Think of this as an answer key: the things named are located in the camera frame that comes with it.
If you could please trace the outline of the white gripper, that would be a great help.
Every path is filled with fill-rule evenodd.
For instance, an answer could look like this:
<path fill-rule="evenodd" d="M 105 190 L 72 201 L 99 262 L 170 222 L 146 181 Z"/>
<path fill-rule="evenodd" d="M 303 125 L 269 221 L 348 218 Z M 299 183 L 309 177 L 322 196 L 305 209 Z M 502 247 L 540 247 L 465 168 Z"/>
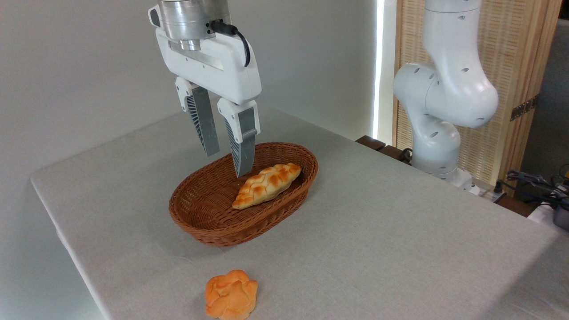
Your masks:
<path fill-rule="evenodd" d="M 208 94 L 211 91 L 222 97 L 217 108 L 225 119 L 236 176 L 250 173 L 256 135 L 260 133 L 254 99 L 262 91 L 253 49 L 249 49 L 250 62 L 246 67 L 240 38 L 218 34 L 201 40 L 198 51 L 189 51 L 167 38 L 160 28 L 156 28 L 155 35 L 165 65 L 179 76 L 175 85 L 182 110 L 190 115 L 206 156 L 220 151 Z"/>

